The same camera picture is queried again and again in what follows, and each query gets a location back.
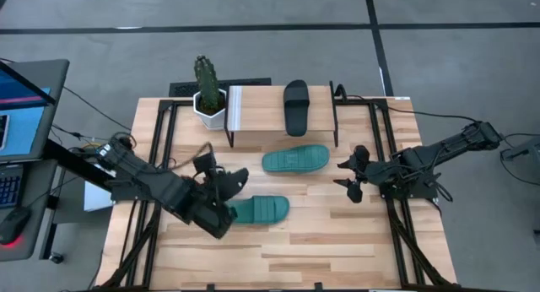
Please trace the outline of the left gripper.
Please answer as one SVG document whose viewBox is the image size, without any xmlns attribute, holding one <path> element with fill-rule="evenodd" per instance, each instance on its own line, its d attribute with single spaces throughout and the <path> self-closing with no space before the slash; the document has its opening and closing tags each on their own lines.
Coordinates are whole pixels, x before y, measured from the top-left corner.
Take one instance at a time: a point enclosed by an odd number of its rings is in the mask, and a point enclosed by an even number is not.
<svg viewBox="0 0 540 292">
<path fill-rule="evenodd" d="M 222 168 L 211 170 L 211 181 L 216 193 L 229 189 L 229 172 Z M 236 220 L 236 210 L 226 203 L 217 202 L 208 196 L 198 197 L 194 204 L 192 220 L 214 238 L 222 238 Z"/>
</svg>

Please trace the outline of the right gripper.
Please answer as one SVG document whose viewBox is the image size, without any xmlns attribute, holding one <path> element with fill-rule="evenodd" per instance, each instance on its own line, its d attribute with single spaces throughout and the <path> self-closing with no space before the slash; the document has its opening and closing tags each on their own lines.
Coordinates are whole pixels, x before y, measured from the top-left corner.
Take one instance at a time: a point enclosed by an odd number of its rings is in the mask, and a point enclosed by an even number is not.
<svg viewBox="0 0 540 292">
<path fill-rule="evenodd" d="M 347 188 L 347 196 L 353 203 L 361 203 L 363 192 L 359 182 L 379 186 L 389 181 L 397 171 L 396 162 L 370 161 L 370 152 L 365 146 L 356 146 L 348 160 L 337 165 L 340 169 L 356 170 L 356 179 L 336 179 L 333 182 Z"/>
</svg>

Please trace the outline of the teal rubber slide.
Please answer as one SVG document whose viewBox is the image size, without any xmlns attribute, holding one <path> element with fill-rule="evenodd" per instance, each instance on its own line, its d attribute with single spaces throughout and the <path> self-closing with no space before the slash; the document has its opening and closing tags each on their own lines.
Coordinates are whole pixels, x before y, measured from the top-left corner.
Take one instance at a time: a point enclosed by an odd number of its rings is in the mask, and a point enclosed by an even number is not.
<svg viewBox="0 0 540 292">
<path fill-rule="evenodd" d="M 264 154 L 262 168 L 266 172 L 307 173 L 322 169 L 329 159 L 330 150 L 325 145 L 307 144 Z"/>
<path fill-rule="evenodd" d="M 236 224 L 277 224 L 287 218 L 290 209 L 283 196 L 252 196 L 228 204 L 236 211 Z"/>
</svg>

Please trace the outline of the green cactus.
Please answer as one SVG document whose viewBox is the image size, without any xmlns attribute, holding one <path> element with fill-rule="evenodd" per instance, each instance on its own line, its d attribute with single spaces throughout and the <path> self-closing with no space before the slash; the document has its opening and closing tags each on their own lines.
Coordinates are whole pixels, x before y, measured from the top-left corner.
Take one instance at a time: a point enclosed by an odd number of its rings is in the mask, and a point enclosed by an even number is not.
<svg viewBox="0 0 540 292">
<path fill-rule="evenodd" d="M 221 110 L 219 85 L 214 65 L 206 56 L 199 55 L 195 60 L 194 71 L 200 91 L 201 112 L 213 115 Z"/>
</svg>

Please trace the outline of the white box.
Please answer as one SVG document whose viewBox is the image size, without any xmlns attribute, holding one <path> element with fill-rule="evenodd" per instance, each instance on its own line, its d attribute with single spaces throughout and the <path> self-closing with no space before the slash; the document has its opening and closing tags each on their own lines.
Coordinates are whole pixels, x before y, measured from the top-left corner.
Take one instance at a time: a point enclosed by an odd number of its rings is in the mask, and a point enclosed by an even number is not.
<svg viewBox="0 0 540 292">
<path fill-rule="evenodd" d="M 93 212 L 112 207 L 116 202 L 111 199 L 111 194 L 86 181 L 84 183 L 84 211 Z"/>
</svg>

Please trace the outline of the black desk support bar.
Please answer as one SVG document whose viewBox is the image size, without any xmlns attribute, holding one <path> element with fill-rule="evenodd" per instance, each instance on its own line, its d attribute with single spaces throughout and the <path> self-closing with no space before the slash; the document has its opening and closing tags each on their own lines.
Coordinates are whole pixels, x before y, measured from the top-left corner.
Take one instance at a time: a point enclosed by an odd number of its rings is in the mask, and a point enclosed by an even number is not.
<svg viewBox="0 0 540 292">
<path fill-rule="evenodd" d="M 114 179 L 113 176 L 107 174 L 95 165 L 90 164 L 82 157 L 78 157 L 76 154 L 71 153 L 62 145 L 55 143 L 50 139 L 46 141 L 43 148 L 42 158 L 44 160 L 56 160 L 61 167 L 84 178 L 86 181 L 89 181 L 108 192 L 111 190 L 106 183 L 112 181 Z"/>
</svg>

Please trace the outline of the grey stand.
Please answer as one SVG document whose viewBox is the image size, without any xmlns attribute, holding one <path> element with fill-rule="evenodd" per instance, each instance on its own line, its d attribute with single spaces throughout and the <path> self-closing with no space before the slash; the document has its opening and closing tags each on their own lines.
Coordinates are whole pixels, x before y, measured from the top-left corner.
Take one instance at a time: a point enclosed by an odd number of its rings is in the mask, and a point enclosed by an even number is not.
<svg viewBox="0 0 540 292">
<path fill-rule="evenodd" d="M 503 161 L 512 161 L 518 156 L 530 155 L 532 162 L 540 166 L 540 136 L 535 136 L 525 143 L 519 144 L 501 153 Z"/>
</svg>

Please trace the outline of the grey computer desk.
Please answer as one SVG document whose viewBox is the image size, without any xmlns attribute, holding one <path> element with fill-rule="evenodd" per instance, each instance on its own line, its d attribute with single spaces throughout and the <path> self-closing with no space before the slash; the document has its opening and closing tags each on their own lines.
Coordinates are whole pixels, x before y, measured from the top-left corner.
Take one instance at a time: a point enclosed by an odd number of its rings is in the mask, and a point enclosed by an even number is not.
<svg viewBox="0 0 540 292">
<path fill-rule="evenodd" d="M 13 208 L 0 209 L 0 222 L 17 207 L 30 208 L 31 216 L 14 243 L 0 245 L 0 262 L 24 260 L 33 255 L 57 169 L 57 162 L 54 160 L 33 161 L 21 165 L 24 166 L 24 174 L 20 204 Z"/>
</svg>

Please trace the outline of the grey monitor with blue screen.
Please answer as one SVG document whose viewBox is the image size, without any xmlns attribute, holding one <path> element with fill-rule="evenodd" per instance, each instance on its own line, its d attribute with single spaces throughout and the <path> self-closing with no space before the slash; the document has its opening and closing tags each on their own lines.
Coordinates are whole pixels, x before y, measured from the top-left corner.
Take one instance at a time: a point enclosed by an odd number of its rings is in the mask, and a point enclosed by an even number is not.
<svg viewBox="0 0 540 292">
<path fill-rule="evenodd" d="M 3 149 L 0 149 L 0 163 L 41 158 L 57 107 L 60 105 L 69 65 L 67 59 L 9 63 L 9 67 L 44 90 L 56 104 L 0 111 L 0 115 L 9 116 L 7 141 Z"/>
</svg>

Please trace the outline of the backlit keyboard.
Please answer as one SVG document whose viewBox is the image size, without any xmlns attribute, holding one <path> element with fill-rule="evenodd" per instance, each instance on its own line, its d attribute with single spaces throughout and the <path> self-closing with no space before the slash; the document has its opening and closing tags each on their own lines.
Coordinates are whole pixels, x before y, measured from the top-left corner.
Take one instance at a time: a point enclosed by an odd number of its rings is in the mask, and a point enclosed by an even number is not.
<svg viewBox="0 0 540 292">
<path fill-rule="evenodd" d="M 0 209 L 20 204 L 24 166 L 21 164 L 0 166 Z"/>
</svg>

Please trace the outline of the black computer mouse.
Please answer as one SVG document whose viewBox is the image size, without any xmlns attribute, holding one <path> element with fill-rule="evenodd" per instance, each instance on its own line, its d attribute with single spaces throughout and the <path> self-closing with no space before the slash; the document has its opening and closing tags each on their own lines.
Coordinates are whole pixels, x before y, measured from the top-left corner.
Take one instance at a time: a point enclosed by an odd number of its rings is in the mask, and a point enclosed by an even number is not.
<svg viewBox="0 0 540 292">
<path fill-rule="evenodd" d="M 14 243 L 24 230 L 31 216 L 31 209 L 27 207 L 17 207 L 13 209 L 6 218 L 0 222 L 0 245 Z"/>
</svg>

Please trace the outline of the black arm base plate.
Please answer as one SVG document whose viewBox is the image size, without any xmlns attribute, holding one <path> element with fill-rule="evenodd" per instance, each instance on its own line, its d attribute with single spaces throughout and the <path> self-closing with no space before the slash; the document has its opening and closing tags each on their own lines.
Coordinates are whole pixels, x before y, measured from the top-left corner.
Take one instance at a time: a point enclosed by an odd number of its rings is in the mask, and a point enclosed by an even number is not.
<svg viewBox="0 0 540 292">
<path fill-rule="evenodd" d="M 117 185 L 111 188 L 111 200 L 114 202 L 137 200 L 139 189 L 129 185 Z"/>
<path fill-rule="evenodd" d="M 394 199 L 424 198 L 433 199 L 437 195 L 437 179 L 440 174 L 421 174 L 410 177 L 394 177 L 381 184 L 382 191 Z"/>
</svg>

